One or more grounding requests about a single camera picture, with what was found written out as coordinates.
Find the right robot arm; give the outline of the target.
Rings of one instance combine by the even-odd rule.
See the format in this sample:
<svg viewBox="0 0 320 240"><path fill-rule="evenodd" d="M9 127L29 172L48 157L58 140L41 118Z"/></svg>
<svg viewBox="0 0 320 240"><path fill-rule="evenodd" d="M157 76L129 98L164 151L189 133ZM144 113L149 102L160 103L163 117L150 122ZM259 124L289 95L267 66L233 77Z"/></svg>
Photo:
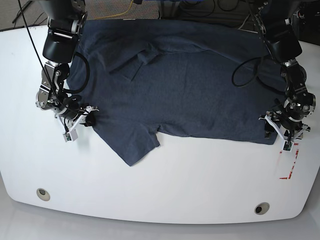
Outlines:
<svg viewBox="0 0 320 240"><path fill-rule="evenodd" d="M36 106L52 110L61 123L67 141L76 139L76 127L90 127L96 107L81 104L79 95L88 85L90 66L88 60L76 51L83 34L88 13L83 0L41 0L40 6L47 14L47 37L42 55L47 60L42 65L41 85L36 96ZM80 58L85 67L85 78L78 89L66 89L65 80L70 74L69 64Z"/></svg>

